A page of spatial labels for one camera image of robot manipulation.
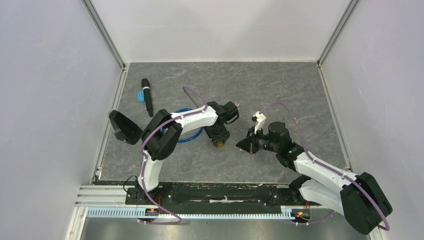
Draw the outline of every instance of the gray marble floor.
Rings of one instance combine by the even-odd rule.
[[[172,155],[164,160],[160,181],[290,183],[298,174],[280,165],[274,153],[260,150],[250,155],[236,147],[254,125],[251,115],[275,100],[292,109],[311,152],[339,168],[345,166],[315,63],[131,63],[118,110],[143,129],[151,117],[145,104],[137,101],[142,78],[150,81],[155,112],[194,108],[183,86],[195,89],[208,101],[240,104],[240,118],[226,126],[231,137],[225,147],[215,148],[205,132],[193,141],[178,143]],[[269,108],[265,115],[266,127],[275,121],[285,122],[291,138],[299,143],[295,125],[282,106]],[[126,180],[138,175],[142,163],[140,147],[141,141],[129,145],[113,135],[109,137],[100,180]]]

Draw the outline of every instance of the black cable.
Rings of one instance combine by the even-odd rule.
[[[123,188],[123,190],[126,192],[126,193],[128,193],[128,191],[127,190],[125,190],[125,185],[128,183],[128,181],[130,180],[130,178],[132,178],[132,177],[135,177],[136,179],[137,179],[137,176],[136,175],[132,175],[132,176],[130,176],[124,183],[123,183],[123,185],[122,185],[122,188]]]

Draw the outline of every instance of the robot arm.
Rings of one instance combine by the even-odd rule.
[[[307,154],[302,146],[292,142],[283,122],[272,122],[268,126],[268,134],[264,134],[262,126],[265,119],[259,112],[253,115],[256,126],[250,128],[246,138],[236,146],[250,154],[259,149],[274,152],[284,167],[302,174],[289,185],[297,202],[310,201],[326,206],[343,215],[358,232],[369,234],[382,218],[364,194],[347,180],[349,178],[371,196],[385,217],[392,213],[392,206],[372,175],[344,171],[311,152]]]
[[[158,186],[163,160],[174,151],[181,134],[204,127],[212,144],[221,148],[230,137],[230,133],[224,124],[229,124],[228,121],[232,119],[232,122],[234,122],[238,117],[239,111],[234,103],[228,102],[225,105],[219,105],[212,101],[207,103],[206,109],[205,106],[202,106],[181,113],[169,113],[165,109],[159,110],[142,131],[122,113],[116,110],[109,113],[109,120],[116,138],[132,145],[136,144],[139,139],[145,141],[165,121],[178,118],[164,126],[165,132],[157,131],[143,149],[143,153],[147,156],[143,180],[148,192]]]

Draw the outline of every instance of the metal frame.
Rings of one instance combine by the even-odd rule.
[[[341,151],[343,152],[344,161],[346,162],[346,166],[348,166],[351,170],[354,170],[352,168],[353,166],[352,166],[352,163],[351,163],[350,154],[349,154],[348,148],[345,144],[345,139],[344,139],[343,134],[342,134],[342,129],[340,128],[339,118],[337,117],[338,115],[337,115],[336,109],[334,107],[332,98],[331,98],[329,90],[327,88],[327,83],[326,83],[326,80],[325,80],[324,75],[323,75],[322,67],[319,66],[319,65],[318,65],[318,72],[319,72],[319,76],[321,78],[322,86],[324,88],[325,96],[327,98],[328,106],[330,108],[332,121],[334,122],[335,132],[336,132],[338,140],[340,142]]]
[[[340,33],[342,32],[343,28],[345,27],[346,23],[348,22],[349,18],[351,17],[352,12],[355,10],[356,6],[358,5],[358,2],[360,0],[350,0],[349,4],[346,7],[346,10],[344,11],[343,15],[341,16],[340,20],[338,21],[337,26],[335,27],[330,39],[327,42],[327,45],[324,47],[324,50],[321,53],[321,56],[318,58],[318,66],[321,67],[321,65],[326,60],[327,56],[329,55],[329,52],[333,48],[334,44],[336,43],[337,39],[340,36]]]
[[[90,17],[93,20],[93,23],[95,24],[101,37],[103,38],[104,42],[106,43],[107,47],[112,53],[116,63],[119,65],[121,69],[124,69],[126,64],[124,60],[122,59],[121,55],[119,54],[114,42],[112,41],[111,36],[106,30],[106,27],[103,24],[102,19],[99,16],[99,13],[96,11],[96,8],[94,7],[93,2],[91,0],[81,0],[81,1],[84,4],[85,8],[87,9],[88,14],[90,14]]]
[[[79,240],[87,218],[87,207],[74,207],[65,240]]]
[[[118,109],[118,105],[121,101],[122,91],[124,90],[125,81],[127,80],[128,69],[130,68],[130,63],[128,63],[120,72],[119,81],[116,87],[115,96],[113,98],[111,109]],[[90,184],[92,184],[96,178],[100,178],[102,175],[102,164],[103,164],[103,156],[105,154],[106,146],[108,143],[109,135],[111,134],[112,128],[109,123],[106,124],[106,129],[104,131],[103,139],[101,141],[100,149],[96,155],[96,164],[93,169],[93,175],[90,180]]]
[[[138,209],[155,209],[155,205],[126,205],[125,199],[127,193],[124,191],[123,186],[121,185],[82,185],[79,188],[78,196],[75,201],[76,208],[127,208],[128,210],[135,208]],[[311,206],[311,208],[326,208],[322,206]],[[281,206],[282,212],[286,212],[287,209],[298,209],[303,208],[303,206]],[[184,214],[186,218],[189,217],[198,217],[193,214],[193,216],[188,216],[190,214]],[[238,218],[246,218],[243,214],[239,214]],[[256,218],[267,218],[267,217],[278,217],[278,216],[250,216]]]

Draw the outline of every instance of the floor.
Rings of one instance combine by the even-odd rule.
[[[313,220],[323,218],[327,209],[314,209]],[[91,218],[85,220],[82,240],[369,240],[355,231],[341,216],[309,226],[298,226],[280,219],[190,219],[183,224],[150,226],[130,218]]]
[[[193,141],[178,143],[172,155],[164,160],[160,181],[290,183],[298,174],[280,165],[274,153],[260,150],[250,155],[236,147],[254,125],[250,120],[252,114],[275,100],[292,109],[312,153],[336,167],[346,165],[316,63],[131,63],[118,111],[143,129],[151,117],[145,104],[137,101],[142,78],[150,81],[155,112],[194,108],[183,86],[195,89],[208,101],[240,104],[240,118],[227,125],[231,136],[225,147],[215,148],[205,132]],[[264,114],[265,126],[275,121],[285,122],[291,138],[299,143],[294,123],[285,109],[276,105]],[[123,181],[131,175],[139,175],[140,147],[141,141],[129,145],[113,135],[109,137],[100,180]]]

